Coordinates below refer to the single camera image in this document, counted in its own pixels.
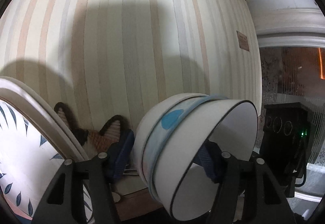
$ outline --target black electronic device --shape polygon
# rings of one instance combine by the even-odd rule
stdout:
[[[312,112],[300,102],[265,105],[264,136],[260,156],[280,185],[293,197],[296,178],[306,180],[307,160],[313,142]]]

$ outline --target striped wallpaper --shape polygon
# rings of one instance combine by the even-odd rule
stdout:
[[[239,48],[236,31],[248,37]],[[261,109],[261,63],[245,0],[12,0],[0,19],[0,75],[82,128],[133,128],[177,93],[219,93]]]

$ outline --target pink inner ear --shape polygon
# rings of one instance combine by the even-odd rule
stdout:
[[[64,113],[64,111],[63,111],[62,108],[59,108],[59,109],[58,109],[58,111],[57,111],[57,115],[61,118],[61,120],[64,122],[64,124],[65,124],[69,129],[71,129],[71,128],[70,128],[70,125],[69,125],[69,122],[68,122],[68,120],[67,120],[67,117],[66,117],[66,115],[65,115],[65,113]]]
[[[120,121],[116,120],[108,127],[104,136],[108,137],[110,139],[119,140],[120,139],[120,129],[121,129]]]

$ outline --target screw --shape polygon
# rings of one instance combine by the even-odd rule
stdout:
[[[262,159],[262,158],[257,158],[256,159],[256,162],[259,164],[259,165],[263,165],[265,163],[265,161]]]
[[[104,158],[106,158],[107,157],[107,153],[99,153],[98,154],[98,158],[99,159],[104,159]]]
[[[221,156],[223,157],[223,158],[226,158],[226,159],[228,159],[228,158],[230,158],[230,153],[228,153],[228,152],[222,152],[221,153]]]
[[[64,165],[68,166],[68,165],[71,165],[72,164],[72,159],[66,159],[64,161]]]

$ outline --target small sign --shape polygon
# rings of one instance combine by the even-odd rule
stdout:
[[[239,31],[237,31],[237,37],[238,37],[238,42],[239,42],[239,48],[244,49],[249,52],[247,36],[242,34]]]

